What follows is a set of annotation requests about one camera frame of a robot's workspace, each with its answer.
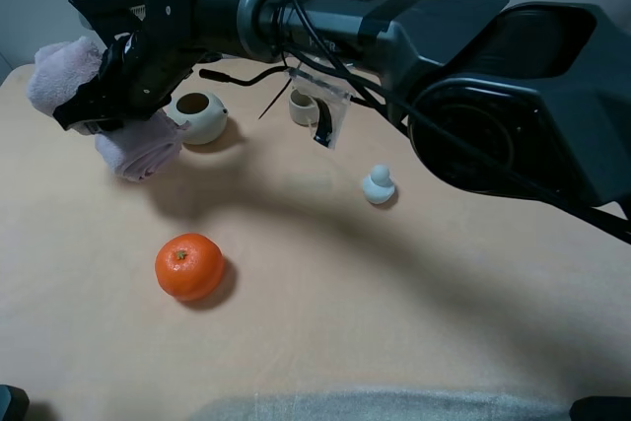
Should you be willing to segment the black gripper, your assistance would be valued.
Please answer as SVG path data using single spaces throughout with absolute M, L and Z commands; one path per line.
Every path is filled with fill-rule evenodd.
M 145 0 L 145 18 L 128 46 L 115 46 L 105 80 L 94 78 L 53 111 L 64 129 L 113 132 L 146 120 L 207 52 L 245 57 L 241 0 Z

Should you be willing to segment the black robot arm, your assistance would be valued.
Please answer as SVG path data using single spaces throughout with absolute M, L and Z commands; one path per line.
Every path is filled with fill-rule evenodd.
M 597 207 L 630 197 L 630 37 L 587 4 L 507 0 L 70 0 L 105 43 L 54 110 L 115 128 L 164 105 L 207 53 L 375 74 L 379 111 L 462 190 Z

